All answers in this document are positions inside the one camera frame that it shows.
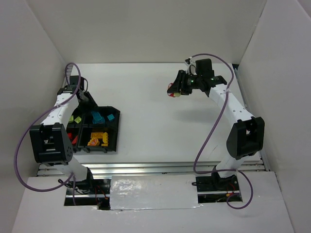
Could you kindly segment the red arch lego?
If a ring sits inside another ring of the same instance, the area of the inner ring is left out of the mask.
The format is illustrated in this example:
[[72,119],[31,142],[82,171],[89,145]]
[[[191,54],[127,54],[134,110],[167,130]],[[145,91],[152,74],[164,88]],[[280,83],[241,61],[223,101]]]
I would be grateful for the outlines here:
[[71,143],[72,143],[73,145],[75,145],[75,144],[77,143],[77,140],[78,140],[78,136],[76,136],[76,137],[72,140]]

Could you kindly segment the small lime lego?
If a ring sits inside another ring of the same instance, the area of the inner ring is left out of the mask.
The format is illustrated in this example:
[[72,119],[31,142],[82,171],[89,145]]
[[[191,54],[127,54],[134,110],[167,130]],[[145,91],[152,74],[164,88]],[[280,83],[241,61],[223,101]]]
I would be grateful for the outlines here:
[[77,124],[79,124],[81,121],[82,121],[82,119],[79,116],[74,119],[74,122],[77,123]]

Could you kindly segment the green lego brick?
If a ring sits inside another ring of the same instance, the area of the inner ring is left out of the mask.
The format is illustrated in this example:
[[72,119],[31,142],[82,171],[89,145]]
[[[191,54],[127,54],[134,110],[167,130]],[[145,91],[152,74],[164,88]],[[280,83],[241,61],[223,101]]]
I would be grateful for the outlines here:
[[73,115],[69,118],[69,123],[72,123],[74,121]]

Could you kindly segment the small blue lego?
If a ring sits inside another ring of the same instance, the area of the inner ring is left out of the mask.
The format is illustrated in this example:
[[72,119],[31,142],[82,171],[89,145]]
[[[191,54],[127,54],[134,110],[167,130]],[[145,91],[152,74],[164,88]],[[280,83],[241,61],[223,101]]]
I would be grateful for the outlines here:
[[107,119],[108,119],[110,122],[112,122],[112,121],[115,120],[115,116],[114,116],[113,114],[109,114],[109,115],[107,116]]

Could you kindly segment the aluminium front rail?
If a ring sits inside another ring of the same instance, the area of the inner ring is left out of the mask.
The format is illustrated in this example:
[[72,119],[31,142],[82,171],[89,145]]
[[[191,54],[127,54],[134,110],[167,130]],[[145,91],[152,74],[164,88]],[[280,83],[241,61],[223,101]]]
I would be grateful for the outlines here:
[[[107,164],[83,164],[88,167],[94,177],[110,177],[113,175],[165,175],[184,174],[193,172],[193,163],[107,163]],[[199,162],[197,170],[212,170],[216,166],[215,162]],[[264,171],[263,161],[245,162],[241,167],[243,171]],[[37,176],[61,176],[62,173],[51,166],[40,165]]]

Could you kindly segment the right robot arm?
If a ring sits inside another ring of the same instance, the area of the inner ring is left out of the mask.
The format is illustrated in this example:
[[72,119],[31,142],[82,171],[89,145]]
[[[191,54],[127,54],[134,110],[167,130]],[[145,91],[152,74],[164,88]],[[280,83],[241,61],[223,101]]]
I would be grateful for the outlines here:
[[167,94],[175,98],[200,90],[220,107],[215,125],[226,117],[231,130],[226,141],[227,154],[212,175],[218,179],[229,178],[248,157],[262,150],[265,122],[263,118],[253,116],[238,101],[230,91],[231,82],[215,75],[211,59],[193,61],[188,58],[185,63],[187,69],[178,71],[175,81],[168,86]]

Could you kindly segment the orange L-shaped lego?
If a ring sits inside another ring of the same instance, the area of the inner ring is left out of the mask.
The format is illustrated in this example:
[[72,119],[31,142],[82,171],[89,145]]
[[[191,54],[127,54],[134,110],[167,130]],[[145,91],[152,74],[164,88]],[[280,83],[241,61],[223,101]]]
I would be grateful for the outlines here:
[[99,132],[92,132],[90,135],[90,138],[97,138],[97,139],[102,139],[104,133],[99,133]]

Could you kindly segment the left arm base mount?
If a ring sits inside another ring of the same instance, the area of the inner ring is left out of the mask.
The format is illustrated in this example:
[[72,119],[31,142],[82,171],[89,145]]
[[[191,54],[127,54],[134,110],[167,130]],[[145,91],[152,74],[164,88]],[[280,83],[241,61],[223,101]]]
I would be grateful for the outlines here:
[[94,179],[89,186],[73,181],[65,184],[64,206],[93,206],[98,210],[110,210],[111,179]]

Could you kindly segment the black compartment tray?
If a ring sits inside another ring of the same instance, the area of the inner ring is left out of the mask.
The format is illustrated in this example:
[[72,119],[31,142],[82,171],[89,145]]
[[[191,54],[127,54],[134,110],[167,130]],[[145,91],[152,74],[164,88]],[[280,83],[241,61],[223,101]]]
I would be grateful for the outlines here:
[[[72,140],[78,136],[77,143],[73,145],[73,151],[85,151],[87,153],[90,152],[116,152],[117,151],[117,144],[118,144],[118,135],[119,135],[119,122],[121,112],[112,107],[112,106],[101,106],[97,109],[93,110],[99,112],[100,115],[105,119],[105,124],[93,124],[92,120],[92,111],[83,112],[81,109],[75,109],[73,112],[74,119],[77,117],[81,117],[82,121],[77,124],[74,121],[72,123],[68,123],[67,125],[67,133],[72,133],[73,138]],[[107,119],[109,114],[113,114],[115,116],[115,120],[110,122]],[[108,133],[108,146],[102,147],[102,139],[99,139],[100,144],[98,146],[88,146],[88,142],[90,141],[90,135],[92,132],[99,132],[99,133]]]

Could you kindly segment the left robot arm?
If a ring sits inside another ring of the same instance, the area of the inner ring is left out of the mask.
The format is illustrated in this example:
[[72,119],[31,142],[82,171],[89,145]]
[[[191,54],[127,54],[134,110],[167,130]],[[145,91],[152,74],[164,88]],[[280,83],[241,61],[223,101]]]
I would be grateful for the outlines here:
[[39,125],[30,128],[30,138],[35,161],[38,164],[51,166],[66,175],[73,174],[68,187],[89,193],[93,188],[93,175],[89,168],[74,158],[72,144],[66,128],[74,110],[83,113],[96,106],[89,92],[84,90],[85,78],[70,76],[69,84],[57,92],[55,110]]

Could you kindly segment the yellow lego brick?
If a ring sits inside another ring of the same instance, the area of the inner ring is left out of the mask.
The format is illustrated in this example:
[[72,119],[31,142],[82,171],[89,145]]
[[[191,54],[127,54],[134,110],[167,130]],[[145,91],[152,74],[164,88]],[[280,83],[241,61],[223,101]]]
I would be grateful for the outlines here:
[[103,135],[102,135],[102,144],[101,144],[101,146],[102,147],[107,147],[108,146],[108,142],[109,142],[108,133],[104,132]]

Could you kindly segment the orange printed lego brick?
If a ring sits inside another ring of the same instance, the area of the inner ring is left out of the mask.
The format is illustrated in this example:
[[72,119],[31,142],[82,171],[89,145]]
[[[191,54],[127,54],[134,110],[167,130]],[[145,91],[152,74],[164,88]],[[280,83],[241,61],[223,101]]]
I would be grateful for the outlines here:
[[88,146],[98,146],[100,144],[98,138],[94,137],[94,138],[91,138],[90,141],[88,142]]

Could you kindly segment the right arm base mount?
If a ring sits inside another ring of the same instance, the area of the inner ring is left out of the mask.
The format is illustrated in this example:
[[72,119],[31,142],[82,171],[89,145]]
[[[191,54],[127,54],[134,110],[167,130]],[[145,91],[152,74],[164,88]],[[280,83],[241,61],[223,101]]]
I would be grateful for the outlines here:
[[220,181],[212,176],[197,176],[195,182],[191,183],[196,187],[198,203],[221,203],[241,202],[240,187],[235,175]]

